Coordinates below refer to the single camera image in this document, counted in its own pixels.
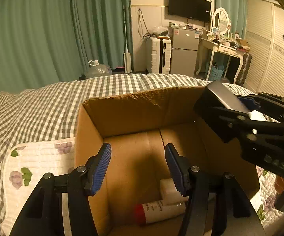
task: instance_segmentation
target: checkered bedsheet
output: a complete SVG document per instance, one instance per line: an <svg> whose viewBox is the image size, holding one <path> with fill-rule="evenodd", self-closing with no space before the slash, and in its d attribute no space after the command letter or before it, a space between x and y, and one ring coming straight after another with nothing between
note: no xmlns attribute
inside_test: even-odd
<svg viewBox="0 0 284 236"><path fill-rule="evenodd" d="M83 81L60 82L37 90L25 90L18 95L0 93L0 225L5 218L6 210L2 173L8 149L19 143L74 137L78 107L88 98L206 84L204 80L184 75L120 74ZM252 94L238 85L225 86L234 94Z"/></svg>

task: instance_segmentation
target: silver refrigerator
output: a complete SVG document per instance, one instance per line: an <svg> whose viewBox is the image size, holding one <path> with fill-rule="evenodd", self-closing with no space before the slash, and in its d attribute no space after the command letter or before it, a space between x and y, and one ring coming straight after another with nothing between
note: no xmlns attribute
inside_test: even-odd
<svg viewBox="0 0 284 236"><path fill-rule="evenodd" d="M193 77L199 46L199 32L179 28L171 28L171 31L172 54L170 73Z"/></svg>

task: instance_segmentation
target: plastic bag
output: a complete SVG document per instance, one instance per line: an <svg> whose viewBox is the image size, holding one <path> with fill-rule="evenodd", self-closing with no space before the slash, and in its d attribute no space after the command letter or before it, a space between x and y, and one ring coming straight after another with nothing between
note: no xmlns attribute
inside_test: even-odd
<svg viewBox="0 0 284 236"><path fill-rule="evenodd" d="M88 64L91 67L85 72L85 76L87 78L112 75L111 68L109 66L99 64L98 60L90 60Z"/></svg>
<svg viewBox="0 0 284 236"><path fill-rule="evenodd" d="M150 34L161 34L167 30L168 30L168 27L162 27L162 26L152 27L151 29L149 29L149 33Z"/></svg>

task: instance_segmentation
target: teal curtain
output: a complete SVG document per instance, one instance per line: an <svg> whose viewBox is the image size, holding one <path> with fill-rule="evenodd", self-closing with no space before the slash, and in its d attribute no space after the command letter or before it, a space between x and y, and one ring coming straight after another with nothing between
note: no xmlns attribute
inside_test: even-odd
<svg viewBox="0 0 284 236"><path fill-rule="evenodd" d="M231 30L233 35L238 32L244 39L246 18L247 18L247 0L215 0L216 8L224 8L231 18Z"/></svg>
<svg viewBox="0 0 284 236"><path fill-rule="evenodd" d="M69 0L0 0L0 91L73 81L82 73Z"/></svg>
<svg viewBox="0 0 284 236"><path fill-rule="evenodd" d="M128 49L132 52L130 0L71 0L76 42L84 67L89 60L98 60L112 69L123 67L123 5Z"/></svg>
<svg viewBox="0 0 284 236"><path fill-rule="evenodd" d="M89 60L123 67L130 0L0 0L0 92L77 80Z"/></svg>

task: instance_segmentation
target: purple flower pattern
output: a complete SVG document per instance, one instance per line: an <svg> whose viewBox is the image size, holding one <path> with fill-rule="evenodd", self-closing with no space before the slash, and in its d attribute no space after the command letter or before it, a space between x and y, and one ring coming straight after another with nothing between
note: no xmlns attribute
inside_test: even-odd
<svg viewBox="0 0 284 236"><path fill-rule="evenodd" d="M276 200L275 195L269 196L264 202L264 212L268 212L274 209L274 202Z"/></svg>
<svg viewBox="0 0 284 236"><path fill-rule="evenodd" d="M9 180L16 189L23 185L22 173L19 171L12 171Z"/></svg>
<svg viewBox="0 0 284 236"><path fill-rule="evenodd" d="M260 177L261 174L263 173L264 169L261 168L261 167L256 166L256 170L257 170L258 177Z"/></svg>
<svg viewBox="0 0 284 236"><path fill-rule="evenodd" d="M55 144L54 148L58 150L59 154L68 154L72 148L72 142Z"/></svg>

